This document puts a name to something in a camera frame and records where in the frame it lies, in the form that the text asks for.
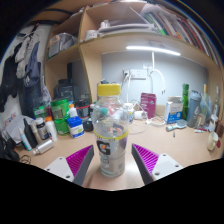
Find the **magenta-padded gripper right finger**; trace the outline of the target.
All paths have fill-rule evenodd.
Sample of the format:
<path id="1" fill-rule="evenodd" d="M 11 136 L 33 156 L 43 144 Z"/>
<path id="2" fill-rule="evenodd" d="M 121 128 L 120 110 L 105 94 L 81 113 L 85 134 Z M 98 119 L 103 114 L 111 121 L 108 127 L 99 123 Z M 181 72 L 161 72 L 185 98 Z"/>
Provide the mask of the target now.
<path id="1" fill-rule="evenodd" d="M 145 185 L 183 169 L 168 154 L 157 154 L 137 144 L 132 144 L 132 155 Z"/>

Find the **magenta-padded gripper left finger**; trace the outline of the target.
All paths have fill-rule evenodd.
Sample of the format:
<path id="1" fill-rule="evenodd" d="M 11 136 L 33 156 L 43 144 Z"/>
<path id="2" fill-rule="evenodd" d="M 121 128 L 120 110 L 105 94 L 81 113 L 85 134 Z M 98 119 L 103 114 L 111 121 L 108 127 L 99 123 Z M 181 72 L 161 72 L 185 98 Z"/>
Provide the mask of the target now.
<path id="1" fill-rule="evenodd" d="M 58 157 L 45 168 L 45 171 L 81 186 L 93 156 L 94 147 L 90 145 L 67 158 Z"/>

